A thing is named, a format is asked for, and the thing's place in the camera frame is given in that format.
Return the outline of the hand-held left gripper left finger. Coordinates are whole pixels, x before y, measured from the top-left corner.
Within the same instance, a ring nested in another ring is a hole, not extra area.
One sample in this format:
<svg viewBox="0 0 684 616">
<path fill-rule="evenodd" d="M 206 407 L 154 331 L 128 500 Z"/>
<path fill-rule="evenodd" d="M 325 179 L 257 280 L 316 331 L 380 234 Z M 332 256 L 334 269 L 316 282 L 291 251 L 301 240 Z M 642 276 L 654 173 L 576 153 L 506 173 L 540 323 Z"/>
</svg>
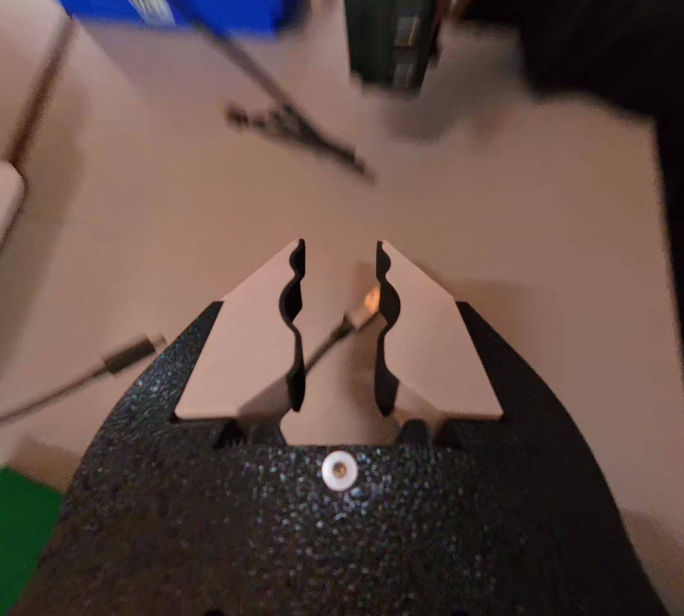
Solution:
<svg viewBox="0 0 684 616">
<path fill-rule="evenodd" d="M 280 421 L 306 391 L 302 337 L 303 239 L 282 248 L 223 297 L 175 407 L 181 421 Z"/>
</svg>

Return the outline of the person's right forearm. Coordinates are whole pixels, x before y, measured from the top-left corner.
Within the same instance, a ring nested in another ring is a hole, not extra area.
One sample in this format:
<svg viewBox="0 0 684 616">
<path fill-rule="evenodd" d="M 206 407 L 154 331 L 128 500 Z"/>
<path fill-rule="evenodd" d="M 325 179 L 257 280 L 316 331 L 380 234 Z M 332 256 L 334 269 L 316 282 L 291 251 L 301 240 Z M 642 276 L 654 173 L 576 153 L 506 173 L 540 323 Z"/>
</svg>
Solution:
<svg viewBox="0 0 684 616">
<path fill-rule="evenodd" d="M 683 0 L 472 0 L 465 19 L 519 30 L 537 89 L 652 116 L 683 108 Z"/>
</svg>

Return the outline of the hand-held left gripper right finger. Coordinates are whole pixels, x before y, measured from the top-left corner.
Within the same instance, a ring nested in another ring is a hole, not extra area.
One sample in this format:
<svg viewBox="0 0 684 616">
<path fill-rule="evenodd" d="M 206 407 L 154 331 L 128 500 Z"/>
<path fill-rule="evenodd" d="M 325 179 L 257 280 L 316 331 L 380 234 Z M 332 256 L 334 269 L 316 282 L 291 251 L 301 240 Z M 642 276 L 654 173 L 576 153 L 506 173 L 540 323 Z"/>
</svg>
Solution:
<svg viewBox="0 0 684 616">
<path fill-rule="evenodd" d="M 375 402 L 397 421 L 498 421 L 492 388 L 456 300 L 387 241 L 378 241 L 380 287 Z"/>
</svg>

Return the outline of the green storage bin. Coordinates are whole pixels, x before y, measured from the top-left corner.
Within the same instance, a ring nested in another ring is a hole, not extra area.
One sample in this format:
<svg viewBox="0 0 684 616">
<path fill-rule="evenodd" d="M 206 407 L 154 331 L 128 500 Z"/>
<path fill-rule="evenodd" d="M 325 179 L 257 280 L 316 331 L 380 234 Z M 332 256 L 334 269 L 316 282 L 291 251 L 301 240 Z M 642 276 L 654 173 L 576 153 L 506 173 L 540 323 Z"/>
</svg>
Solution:
<svg viewBox="0 0 684 616">
<path fill-rule="evenodd" d="M 1 468 L 1 614 L 28 586 L 56 524 L 62 494 L 46 484 Z"/>
</svg>

